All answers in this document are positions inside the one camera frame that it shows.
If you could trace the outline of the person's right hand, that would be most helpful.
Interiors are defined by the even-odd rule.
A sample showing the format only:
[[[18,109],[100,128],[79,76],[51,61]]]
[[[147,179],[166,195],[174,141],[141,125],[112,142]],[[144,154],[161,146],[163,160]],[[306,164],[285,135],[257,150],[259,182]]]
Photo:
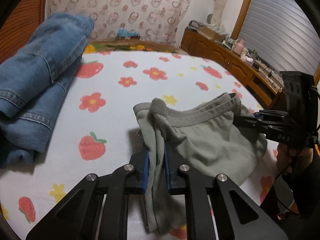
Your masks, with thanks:
[[[307,168],[313,161],[313,149],[304,148],[301,151],[290,149],[287,145],[278,144],[276,166],[279,172],[291,173],[294,167]]]

